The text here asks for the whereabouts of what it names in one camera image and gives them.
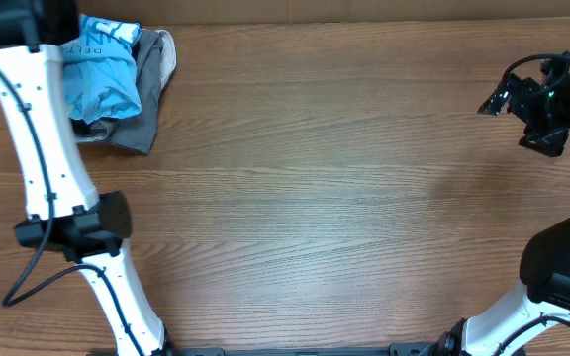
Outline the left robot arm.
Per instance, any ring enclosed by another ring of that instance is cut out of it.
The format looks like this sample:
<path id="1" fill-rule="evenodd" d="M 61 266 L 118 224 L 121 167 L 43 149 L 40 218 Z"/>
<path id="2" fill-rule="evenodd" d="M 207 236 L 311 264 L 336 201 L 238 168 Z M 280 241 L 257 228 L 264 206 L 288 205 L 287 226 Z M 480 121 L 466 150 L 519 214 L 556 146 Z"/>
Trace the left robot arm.
<path id="1" fill-rule="evenodd" d="M 131 213 L 120 191 L 89 177 L 66 114 L 61 45 L 79 35 L 73 1 L 0 1 L 0 106 L 21 166 L 26 218 L 15 235 L 35 251 L 4 297 L 8 308 L 80 274 L 108 320 L 118 355 L 170 355 L 130 247 Z"/>

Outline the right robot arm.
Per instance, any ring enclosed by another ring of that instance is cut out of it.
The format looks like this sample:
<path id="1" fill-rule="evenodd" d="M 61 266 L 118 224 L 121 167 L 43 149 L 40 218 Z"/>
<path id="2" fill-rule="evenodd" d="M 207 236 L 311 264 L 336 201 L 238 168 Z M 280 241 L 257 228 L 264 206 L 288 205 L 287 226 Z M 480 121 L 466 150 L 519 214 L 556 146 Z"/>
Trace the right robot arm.
<path id="1" fill-rule="evenodd" d="M 547 157 L 563 153 L 570 132 L 570 52 L 535 56 L 542 82 L 521 79 L 511 64 L 483 115 L 507 111 L 525 124 L 520 146 Z M 525 247 L 516 286 L 486 311 L 459 320 L 423 355 L 522 355 L 527 343 L 549 328 L 570 328 L 570 218 L 536 234 Z"/>

